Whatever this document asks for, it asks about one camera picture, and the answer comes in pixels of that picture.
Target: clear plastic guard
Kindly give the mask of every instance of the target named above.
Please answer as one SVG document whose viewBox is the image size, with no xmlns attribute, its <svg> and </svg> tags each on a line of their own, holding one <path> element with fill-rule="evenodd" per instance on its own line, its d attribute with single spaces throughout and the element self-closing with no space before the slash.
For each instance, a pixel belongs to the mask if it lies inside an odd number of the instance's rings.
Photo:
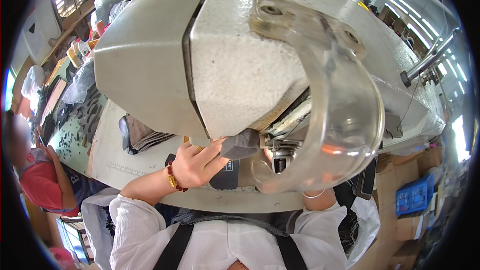
<svg viewBox="0 0 480 270">
<path fill-rule="evenodd" d="M 280 174 L 251 163 L 263 193 L 322 190 L 355 176 L 373 159 L 385 126 L 380 92 L 359 58 L 366 55 L 349 25 L 286 0 L 255 0 L 251 29 L 285 41 L 309 79 L 312 110 L 296 158 Z"/>
</svg>

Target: white blouse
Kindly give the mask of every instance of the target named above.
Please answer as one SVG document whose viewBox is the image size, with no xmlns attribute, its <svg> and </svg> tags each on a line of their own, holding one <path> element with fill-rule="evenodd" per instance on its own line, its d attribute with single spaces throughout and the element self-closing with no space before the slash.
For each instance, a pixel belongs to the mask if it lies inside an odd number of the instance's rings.
<svg viewBox="0 0 480 270">
<path fill-rule="evenodd" d="M 345 269 L 347 258 L 338 227 L 347 208 L 337 202 L 322 211 L 303 209 L 291 237 L 308 269 Z M 110 203 L 116 226 L 110 264 L 113 270 L 149 270 L 157 263 L 179 224 L 165 219 L 147 202 L 118 195 Z M 284 270 L 273 235 L 243 220 L 214 220 L 194 225 L 179 270 L 226 270 L 239 260 L 249 270 Z"/>
</svg>

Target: red bead bracelet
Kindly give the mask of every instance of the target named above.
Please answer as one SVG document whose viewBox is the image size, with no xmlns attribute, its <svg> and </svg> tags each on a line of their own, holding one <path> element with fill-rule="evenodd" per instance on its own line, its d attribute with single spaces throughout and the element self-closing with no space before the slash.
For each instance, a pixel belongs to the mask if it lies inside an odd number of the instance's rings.
<svg viewBox="0 0 480 270">
<path fill-rule="evenodd" d="M 177 183 L 177 181 L 175 180 L 175 177 L 173 176 L 173 172 L 172 172 L 172 164 L 173 164 L 173 161 L 171 160 L 168 162 L 168 165 L 166 166 L 166 171 L 168 173 L 168 176 L 167 176 L 168 181 L 170 182 L 171 186 L 177 189 L 178 191 L 180 192 L 187 191 L 188 188 L 181 188 Z"/>
</svg>

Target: blue plastic crate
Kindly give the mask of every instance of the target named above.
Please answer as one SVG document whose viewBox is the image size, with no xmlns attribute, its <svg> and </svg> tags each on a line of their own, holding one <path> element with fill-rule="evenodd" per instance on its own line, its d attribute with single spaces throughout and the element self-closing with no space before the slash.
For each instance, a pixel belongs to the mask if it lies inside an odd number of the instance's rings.
<svg viewBox="0 0 480 270">
<path fill-rule="evenodd" d="M 434 195 L 434 176 L 429 174 L 405 184 L 396 192 L 396 214 L 423 211 Z"/>
</svg>

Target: sewing machine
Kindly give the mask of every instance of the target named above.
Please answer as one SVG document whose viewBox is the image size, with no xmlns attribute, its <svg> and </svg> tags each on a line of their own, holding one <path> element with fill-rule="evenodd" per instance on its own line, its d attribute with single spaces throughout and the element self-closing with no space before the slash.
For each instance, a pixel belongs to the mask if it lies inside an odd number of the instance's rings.
<svg viewBox="0 0 480 270">
<path fill-rule="evenodd" d="M 98 89 L 153 130 L 257 131 L 263 193 L 332 187 L 445 127 L 435 86 L 402 82 L 413 51 L 351 0 L 132 0 L 94 62 Z"/>
</svg>

